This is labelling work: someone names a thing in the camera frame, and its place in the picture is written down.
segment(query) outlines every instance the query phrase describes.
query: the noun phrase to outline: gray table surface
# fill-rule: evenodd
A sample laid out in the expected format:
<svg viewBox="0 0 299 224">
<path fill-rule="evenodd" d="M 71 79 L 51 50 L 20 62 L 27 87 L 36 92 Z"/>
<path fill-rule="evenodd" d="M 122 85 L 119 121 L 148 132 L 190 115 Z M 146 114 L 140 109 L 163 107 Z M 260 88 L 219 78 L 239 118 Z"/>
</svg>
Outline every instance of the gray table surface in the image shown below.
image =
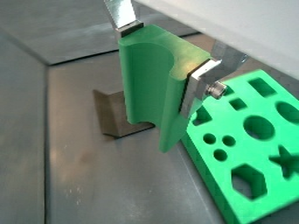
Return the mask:
<svg viewBox="0 0 299 224">
<path fill-rule="evenodd" d="M 46 67 L 0 34 L 0 223 L 44 220 Z"/>
<path fill-rule="evenodd" d="M 0 223 L 220 224 L 182 144 L 163 154 L 158 129 L 118 140 L 100 133 L 92 90 L 122 89 L 118 53 L 44 65 L 115 49 L 95 5 L 102 7 L 92 0 L 0 2 Z M 194 32 L 138 9 L 167 30 Z M 211 38 L 187 39 L 211 50 Z M 252 59 L 232 75 L 254 68 L 299 97 L 298 81 Z M 298 211 L 296 203 L 262 223 L 298 223 Z"/>
</svg>

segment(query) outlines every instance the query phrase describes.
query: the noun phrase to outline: green foam block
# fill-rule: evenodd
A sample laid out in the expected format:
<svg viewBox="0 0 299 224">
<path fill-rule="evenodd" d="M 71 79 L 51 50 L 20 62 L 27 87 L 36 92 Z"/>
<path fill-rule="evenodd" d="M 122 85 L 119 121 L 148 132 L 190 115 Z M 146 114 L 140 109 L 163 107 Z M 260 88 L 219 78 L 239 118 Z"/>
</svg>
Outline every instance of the green foam block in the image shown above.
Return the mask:
<svg viewBox="0 0 299 224">
<path fill-rule="evenodd" d="M 155 25 L 119 40 L 119 55 L 127 119 L 160 128 L 159 148 L 168 151 L 190 121 L 179 113 L 187 76 L 211 56 Z"/>
<path fill-rule="evenodd" d="M 262 70 L 224 83 L 183 143 L 227 223 L 244 224 L 299 200 L 299 102 Z"/>
</svg>

